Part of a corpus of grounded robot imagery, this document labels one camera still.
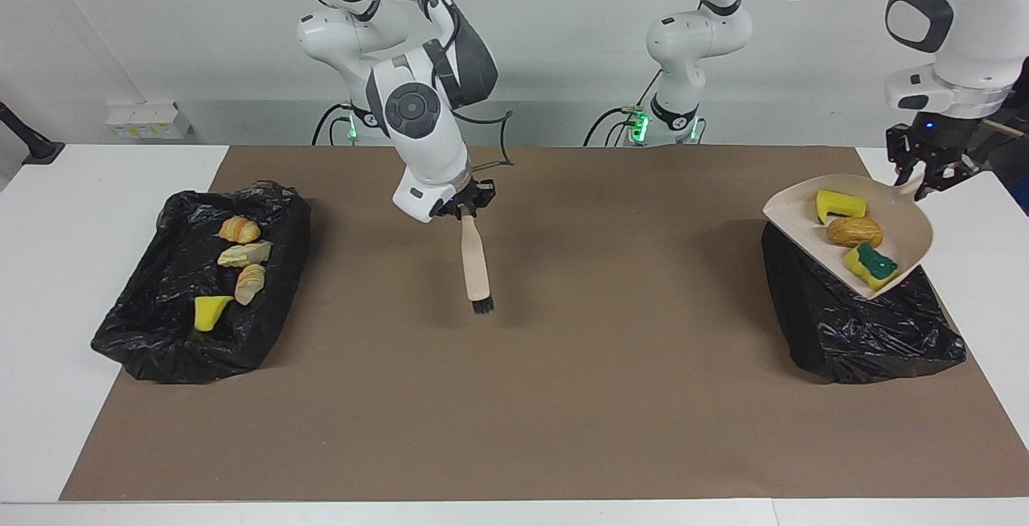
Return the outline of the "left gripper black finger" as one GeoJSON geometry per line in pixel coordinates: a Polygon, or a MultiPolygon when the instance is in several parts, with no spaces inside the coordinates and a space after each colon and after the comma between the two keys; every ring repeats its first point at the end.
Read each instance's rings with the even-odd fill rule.
{"type": "Polygon", "coordinates": [[[916,166],[916,152],[910,142],[910,128],[888,128],[886,149],[887,159],[896,168],[894,185],[904,185],[910,181],[916,166]]]}
{"type": "Polygon", "coordinates": [[[930,192],[942,192],[965,182],[980,173],[982,166],[960,147],[941,148],[925,145],[919,159],[924,163],[922,181],[916,189],[916,200],[930,192]]]}

